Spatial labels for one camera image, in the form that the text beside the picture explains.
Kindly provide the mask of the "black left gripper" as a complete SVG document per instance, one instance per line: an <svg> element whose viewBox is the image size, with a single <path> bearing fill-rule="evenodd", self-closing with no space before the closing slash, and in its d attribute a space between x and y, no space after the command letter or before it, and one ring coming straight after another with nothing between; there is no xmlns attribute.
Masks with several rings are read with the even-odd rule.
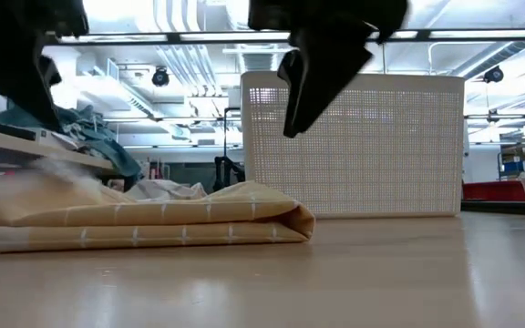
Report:
<svg viewBox="0 0 525 328"><path fill-rule="evenodd" d="M30 56L0 58L0 96L7 97L45 128L60 129L50 88L61 81L54 60L39 56L36 39L46 34L80 37L88 33L82 0L0 0L0 55L4 46Z"/></svg>

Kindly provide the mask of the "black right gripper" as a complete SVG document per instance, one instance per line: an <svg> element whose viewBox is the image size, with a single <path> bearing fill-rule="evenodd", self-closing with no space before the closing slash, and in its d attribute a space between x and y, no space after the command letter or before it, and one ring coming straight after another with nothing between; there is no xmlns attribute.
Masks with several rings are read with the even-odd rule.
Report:
<svg viewBox="0 0 525 328"><path fill-rule="evenodd" d="M289 88L283 134L306 132L371 59L366 33L337 36L308 27L365 29L384 44L403 25L407 0L250 0L250 29L290 31L277 76Z"/></svg>

